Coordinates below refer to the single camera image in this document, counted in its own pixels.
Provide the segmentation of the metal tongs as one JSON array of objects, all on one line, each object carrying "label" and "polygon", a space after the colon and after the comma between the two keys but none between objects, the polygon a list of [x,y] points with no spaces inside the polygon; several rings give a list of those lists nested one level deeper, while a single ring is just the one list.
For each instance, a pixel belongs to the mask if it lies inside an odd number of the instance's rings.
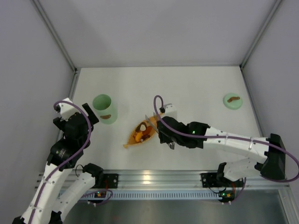
[{"label": "metal tongs", "polygon": [[[158,117],[155,113],[153,113],[153,116],[148,117],[147,115],[145,115],[145,120],[147,121],[147,123],[149,125],[152,126],[152,128],[155,130],[156,133],[159,133],[158,128],[157,128],[157,121],[158,121]],[[167,144],[169,146],[170,149],[174,150],[175,149],[175,143],[171,142]]]}]

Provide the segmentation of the white round food piece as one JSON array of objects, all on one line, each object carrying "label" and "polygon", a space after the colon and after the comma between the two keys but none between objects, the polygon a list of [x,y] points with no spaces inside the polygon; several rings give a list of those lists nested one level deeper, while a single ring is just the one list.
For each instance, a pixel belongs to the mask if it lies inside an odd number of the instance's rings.
[{"label": "white round food piece", "polygon": [[146,130],[146,126],[145,125],[141,125],[140,130],[141,131],[145,131]]}]

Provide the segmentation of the orange yellow food piece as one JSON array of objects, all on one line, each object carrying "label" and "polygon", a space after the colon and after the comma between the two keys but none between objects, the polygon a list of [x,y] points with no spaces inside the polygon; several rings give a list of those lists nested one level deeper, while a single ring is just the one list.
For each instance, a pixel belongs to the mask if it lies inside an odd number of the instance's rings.
[{"label": "orange yellow food piece", "polygon": [[136,142],[141,142],[142,140],[142,132],[138,132],[135,134],[135,141]]}]

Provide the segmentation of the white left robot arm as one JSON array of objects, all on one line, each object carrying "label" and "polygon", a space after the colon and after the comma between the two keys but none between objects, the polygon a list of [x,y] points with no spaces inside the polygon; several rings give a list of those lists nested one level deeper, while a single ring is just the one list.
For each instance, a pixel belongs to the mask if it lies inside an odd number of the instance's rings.
[{"label": "white left robot arm", "polygon": [[26,211],[13,220],[14,224],[61,224],[79,199],[103,182],[103,168],[89,163],[60,194],[84,149],[90,146],[91,133],[99,119],[87,103],[78,107],[69,98],[56,102],[54,110],[60,116],[53,123],[63,136],[51,147],[41,183]]}]

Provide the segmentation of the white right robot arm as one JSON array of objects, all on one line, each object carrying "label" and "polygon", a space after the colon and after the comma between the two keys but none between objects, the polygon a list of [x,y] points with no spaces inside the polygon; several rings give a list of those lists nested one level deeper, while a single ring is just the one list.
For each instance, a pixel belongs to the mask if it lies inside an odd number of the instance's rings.
[{"label": "white right robot arm", "polygon": [[248,176],[261,175],[274,182],[285,182],[285,146],[281,137],[253,138],[226,133],[205,123],[183,124],[165,116],[157,122],[160,142],[171,149],[178,144],[186,148],[215,149],[237,154],[239,161],[219,164],[216,179],[220,182],[237,181]]}]

